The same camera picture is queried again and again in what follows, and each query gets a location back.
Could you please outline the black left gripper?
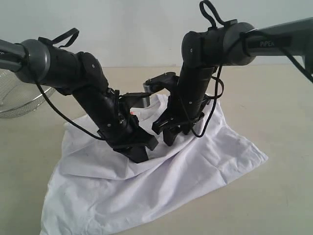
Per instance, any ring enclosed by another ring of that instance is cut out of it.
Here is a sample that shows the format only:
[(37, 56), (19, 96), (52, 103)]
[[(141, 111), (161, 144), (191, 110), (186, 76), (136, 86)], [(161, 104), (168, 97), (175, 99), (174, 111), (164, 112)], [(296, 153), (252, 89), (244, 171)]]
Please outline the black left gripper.
[(130, 112), (118, 112), (106, 107), (96, 111), (97, 134), (114, 151), (122, 152), (132, 162), (148, 161), (146, 148), (153, 151), (158, 145), (154, 135), (145, 132)]

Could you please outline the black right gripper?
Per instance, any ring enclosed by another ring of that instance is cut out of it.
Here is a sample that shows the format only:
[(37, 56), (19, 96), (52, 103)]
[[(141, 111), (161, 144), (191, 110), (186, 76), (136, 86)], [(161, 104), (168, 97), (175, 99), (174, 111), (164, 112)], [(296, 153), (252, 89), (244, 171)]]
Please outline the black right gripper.
[(191, 132), (194, 126), (203, 120), (205, 107), (210, 104), (210, 96), (199, 100), (183, 100), (179, 94), (168, 97), (167, 108), (152, 124), (152, 130), (159, 135), (163, 132), (163, 141), (172, 146), (180, 132)]

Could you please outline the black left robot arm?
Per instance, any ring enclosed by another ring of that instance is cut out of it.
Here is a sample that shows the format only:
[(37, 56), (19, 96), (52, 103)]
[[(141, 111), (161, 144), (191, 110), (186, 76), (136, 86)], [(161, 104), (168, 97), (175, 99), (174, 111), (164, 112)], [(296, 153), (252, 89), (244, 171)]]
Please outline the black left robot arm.
[(91, 53), (67, 50), (78, 35), (79, 30), (72, 28), (53, 40), (1, 41), (0, 67), (39, 90), (49, 86), (62, 95), (73, 96), (98, 127), (95, 139), (105, 141), (134, 163), (147, 161), (147, 151), (155, 149), (158, 142), (140, 127), (131, 108), (144, 104), (150, 94), (121, 94), (112, 89)]

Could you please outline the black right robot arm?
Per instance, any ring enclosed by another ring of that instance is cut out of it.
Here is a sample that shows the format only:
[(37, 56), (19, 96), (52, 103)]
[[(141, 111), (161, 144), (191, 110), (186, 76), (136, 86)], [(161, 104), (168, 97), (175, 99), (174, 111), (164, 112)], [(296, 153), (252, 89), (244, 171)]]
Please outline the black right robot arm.
[(166, 110), (152, 125), (169, 146), (179, 133), (192, 131), (208, 102), (216, 103), (219, 95), (207, 96), (206, 89), (211, 79), (220, 85), (224, 66), (245, 66), (257, 56), (286, 56), (312, 80), (313, 21), (308, 18), (263, 29), (230, 21), (221, 28), (187, 33), (181, 53), (179, 75), (168, 72), (146, 82), (153, 93), (162, 89), (170, 92)]

